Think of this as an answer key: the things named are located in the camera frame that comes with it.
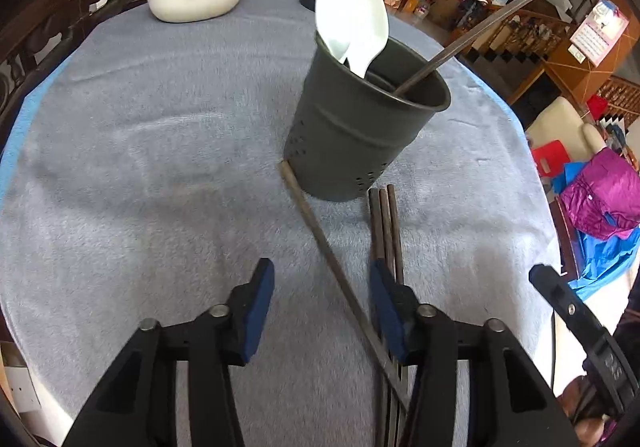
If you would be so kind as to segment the person's right hand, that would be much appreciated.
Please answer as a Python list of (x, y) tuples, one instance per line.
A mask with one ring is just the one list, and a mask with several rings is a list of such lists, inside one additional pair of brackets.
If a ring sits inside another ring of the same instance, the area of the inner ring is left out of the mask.
[(581, 375), (568, 383), (558, 397), (558, 402), (564, 413), (573, 423), (578, 443), (582, 447), (599, 446), (602, 437), (605, 435), (606, 427), (611, 421), (611, 417), (607, 413), (594, 415), (593, 417), (583, 417), (581, 420), (575, 421), (575, 418), (580, 415), (586, 405), (588, 389), (589, 380), (585, 375)]

